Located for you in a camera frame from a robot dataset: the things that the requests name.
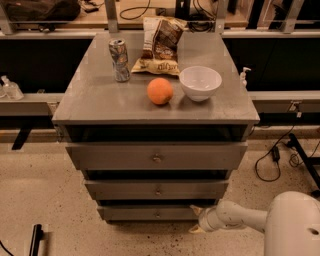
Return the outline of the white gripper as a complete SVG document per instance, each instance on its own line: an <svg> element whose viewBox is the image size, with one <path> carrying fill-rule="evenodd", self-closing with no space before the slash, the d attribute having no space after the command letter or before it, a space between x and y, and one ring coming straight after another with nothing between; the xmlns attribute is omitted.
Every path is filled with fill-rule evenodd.
<svg viewBox="0 0 320 256"><path fill-rule="evenodd" d="M190 208L198 218L198 224L191 227L189 233L213 232L220 228L220 219L215 208L205 208L191 205Z"/></svg>

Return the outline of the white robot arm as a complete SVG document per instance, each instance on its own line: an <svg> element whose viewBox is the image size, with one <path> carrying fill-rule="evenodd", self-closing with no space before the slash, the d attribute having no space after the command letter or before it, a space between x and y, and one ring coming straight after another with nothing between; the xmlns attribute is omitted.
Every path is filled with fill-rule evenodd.
<svg viewBox="0 0 320 256"><path fill-rule="evenodd" d="M264 234L264 256L320 256L320 202L295 191L277 195L267 211L220 200L216 206L191 205L198 223L189 232L250 227Z"/></svg>

